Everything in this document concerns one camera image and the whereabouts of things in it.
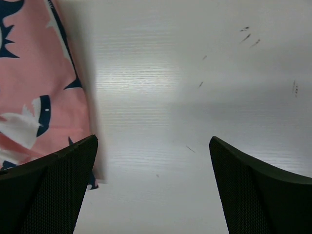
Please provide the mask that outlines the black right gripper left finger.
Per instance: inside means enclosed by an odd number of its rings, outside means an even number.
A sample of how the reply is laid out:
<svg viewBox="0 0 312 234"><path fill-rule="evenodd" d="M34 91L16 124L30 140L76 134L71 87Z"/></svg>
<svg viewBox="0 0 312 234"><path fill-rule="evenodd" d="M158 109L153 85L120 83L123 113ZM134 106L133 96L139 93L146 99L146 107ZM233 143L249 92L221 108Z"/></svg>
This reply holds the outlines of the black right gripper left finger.
<svg viewBox="0 0 312 234"><path fill-rule="evenodd" d="M72 234L98 150L88 136L47 156L0 165L2 234Z"/></svg>

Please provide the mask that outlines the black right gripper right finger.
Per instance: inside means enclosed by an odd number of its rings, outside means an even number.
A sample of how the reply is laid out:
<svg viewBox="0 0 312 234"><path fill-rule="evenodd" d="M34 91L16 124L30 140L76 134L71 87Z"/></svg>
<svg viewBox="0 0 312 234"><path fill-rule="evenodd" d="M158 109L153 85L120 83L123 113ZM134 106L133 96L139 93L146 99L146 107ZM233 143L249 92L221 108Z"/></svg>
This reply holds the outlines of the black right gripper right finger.
<svg viewBox="0 0 312 234"><path fill-rule="evenodd" d="M310 234L312 179L272 166L214 136L209 150L231 234Z"/></svg>

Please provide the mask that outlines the pink shark print shorts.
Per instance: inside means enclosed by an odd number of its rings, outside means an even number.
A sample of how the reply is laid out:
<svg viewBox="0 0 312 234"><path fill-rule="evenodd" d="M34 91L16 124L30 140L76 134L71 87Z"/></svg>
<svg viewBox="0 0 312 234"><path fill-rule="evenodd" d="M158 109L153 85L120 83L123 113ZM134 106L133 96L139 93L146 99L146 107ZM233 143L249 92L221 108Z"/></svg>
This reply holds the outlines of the pink shark print shorts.
<svg viewBox="0 0 312 234"><path fill-rule="evenodd" d="M0 168L89 136L86 94L54 0L0 3Z"/></svg>

